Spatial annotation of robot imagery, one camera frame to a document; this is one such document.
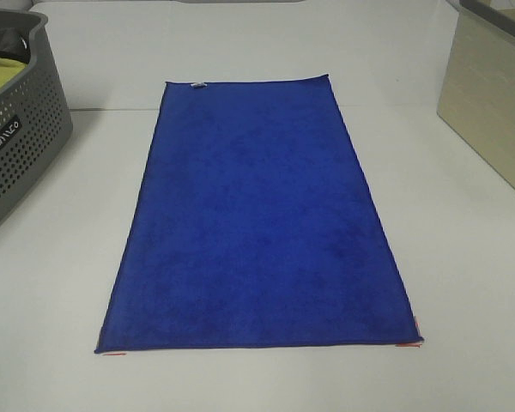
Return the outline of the blue microfiber towel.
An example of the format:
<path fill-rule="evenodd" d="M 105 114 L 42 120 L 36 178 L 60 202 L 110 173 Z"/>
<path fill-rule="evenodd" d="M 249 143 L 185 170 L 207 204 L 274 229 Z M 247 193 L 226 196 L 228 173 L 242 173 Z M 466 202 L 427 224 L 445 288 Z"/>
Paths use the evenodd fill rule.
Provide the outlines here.
<path fill-rule="evenodd" d="M 420 341 L 330 78 L 168 82 L 96 352 Z"/>

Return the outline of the grey perforated plastic basket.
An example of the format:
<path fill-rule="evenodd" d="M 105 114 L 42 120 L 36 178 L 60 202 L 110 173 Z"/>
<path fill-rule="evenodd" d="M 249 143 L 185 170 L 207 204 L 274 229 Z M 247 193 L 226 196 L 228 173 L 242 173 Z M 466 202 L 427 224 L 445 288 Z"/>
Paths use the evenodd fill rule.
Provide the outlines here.
<path fill-rule="evenodd" d="M 0 9 L 0 30 L 21 37 L 29 59 L 0 87 L 0 224 L 31 191 L 73 124 L 41 13 Z"/>

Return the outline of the beige storage box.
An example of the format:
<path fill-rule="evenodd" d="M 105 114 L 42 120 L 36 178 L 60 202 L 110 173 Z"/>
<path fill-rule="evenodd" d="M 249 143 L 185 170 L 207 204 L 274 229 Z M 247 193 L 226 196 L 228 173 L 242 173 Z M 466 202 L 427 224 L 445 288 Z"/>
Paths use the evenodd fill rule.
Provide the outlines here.
<path fill-rule="evenodd" d="M 438 115 L 515 190 L 515 1 L 462 1 Z"/>

